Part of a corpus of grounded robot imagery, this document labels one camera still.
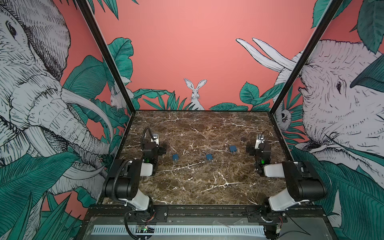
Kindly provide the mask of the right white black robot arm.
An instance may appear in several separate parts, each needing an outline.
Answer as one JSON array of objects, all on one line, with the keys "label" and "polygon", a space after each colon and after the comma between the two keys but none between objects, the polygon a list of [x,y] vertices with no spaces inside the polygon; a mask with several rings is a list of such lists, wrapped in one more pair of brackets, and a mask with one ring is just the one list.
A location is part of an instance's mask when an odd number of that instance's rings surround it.
[{"label": "right white black robot arm", "polygon": [[271,146],[266,142],[246,147],[246,152],[255,157],[255,169],[260,176],[281,178],[286,182],[286,188],[278,194],[267,197],[264,203],[256,206],[254,210],[248,209],[243,212],[244,215],[252,218],[259,215],[266,223],[278,221],[279,212],[284,212],[301,203],[321,200],[328,193],[312,163],[287,161],[272,164],[271,151]]}]

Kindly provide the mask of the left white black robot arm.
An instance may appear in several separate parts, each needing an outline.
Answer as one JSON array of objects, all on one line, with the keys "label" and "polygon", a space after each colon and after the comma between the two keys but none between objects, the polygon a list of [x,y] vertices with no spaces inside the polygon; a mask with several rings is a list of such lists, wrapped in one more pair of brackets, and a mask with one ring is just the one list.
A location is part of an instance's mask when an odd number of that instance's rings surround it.
[{"label": "left white black robot arm", "polygon": [[144,143],[141,159],[116,159],[103,183],[101,196],[132,208],[144,223],[152,221],[156,216],[154,203],[139,189],[140,179],[155,175],[159,156],[166,152],[166,144],[150,142]]}]

